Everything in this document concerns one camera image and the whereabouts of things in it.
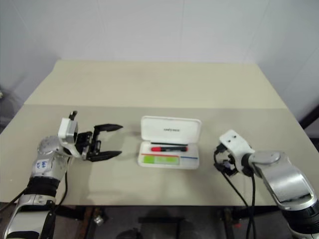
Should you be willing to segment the red and black marker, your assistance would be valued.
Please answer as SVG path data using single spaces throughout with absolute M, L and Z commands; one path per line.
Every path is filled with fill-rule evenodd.
M 176 146 L 176 147 L 151 147 L 152 152 L 187 152 L 188 147 L 187 146 Z

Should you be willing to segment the black stand leg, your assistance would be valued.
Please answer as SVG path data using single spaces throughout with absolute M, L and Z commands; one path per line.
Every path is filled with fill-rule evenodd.
M 319 104 L 299 122 L 309 138 L 319 140 Z

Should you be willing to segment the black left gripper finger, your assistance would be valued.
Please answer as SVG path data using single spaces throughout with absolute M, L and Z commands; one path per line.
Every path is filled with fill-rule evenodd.
M 87 154 L 87 160 L 91 162 L 105 161 L 120 155 L 121 151 L 103 151 Z
M 94 126 L 93 135 L 98 136 L 100 134 L 100 132 L 102 132 L 102 131 L 110 132 L 110 131 L 119 130 L 121 128 L 123 128 L 123 126 L 118 125 L 118 124 L 109 124 L 109 123 L 108 124 L 100 124 L 100 125 Z

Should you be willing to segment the white hard pencil case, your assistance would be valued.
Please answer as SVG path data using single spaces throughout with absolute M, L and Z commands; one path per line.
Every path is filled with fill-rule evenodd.
M 143 116 L 141 119 L 142 143 L 138 164 L 142 167 L 194 170 L 199 167 L 198 141 L 201 121 L 198 119 Z M 151 147 L 187 146 L 187 152 L 152 152 Z M 145 155 L 178 156 L 179 165 L 145 164 Z

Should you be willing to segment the green ruler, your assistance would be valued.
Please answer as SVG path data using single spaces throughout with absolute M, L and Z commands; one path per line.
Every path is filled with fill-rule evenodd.
M 178 156 L 159 156 L 159 155 L 145 155 L 143 157 L 145 164 L 164 164 L 164 165 L 179 165 Z

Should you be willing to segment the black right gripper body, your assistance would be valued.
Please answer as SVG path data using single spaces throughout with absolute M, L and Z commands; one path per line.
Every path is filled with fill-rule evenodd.
M 227 176 L 234 176 L 237 174 L 237 169 L 235 167 L 235 162 L 233 160 L 227 160 L 231 163 L 231 168 L 226 168 L 224 165 L 223 165 L 223 162 L 226 161 L 226 160 L 223 160 L 221 162 L 221 173 L 227 175 Z

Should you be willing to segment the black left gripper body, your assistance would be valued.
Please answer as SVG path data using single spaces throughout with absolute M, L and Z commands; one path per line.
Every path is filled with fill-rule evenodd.
M 98 160 L 101 142 L 98 140 L 98 131 L 87 131 L 77 135 L 76 149 L 83 160 Z

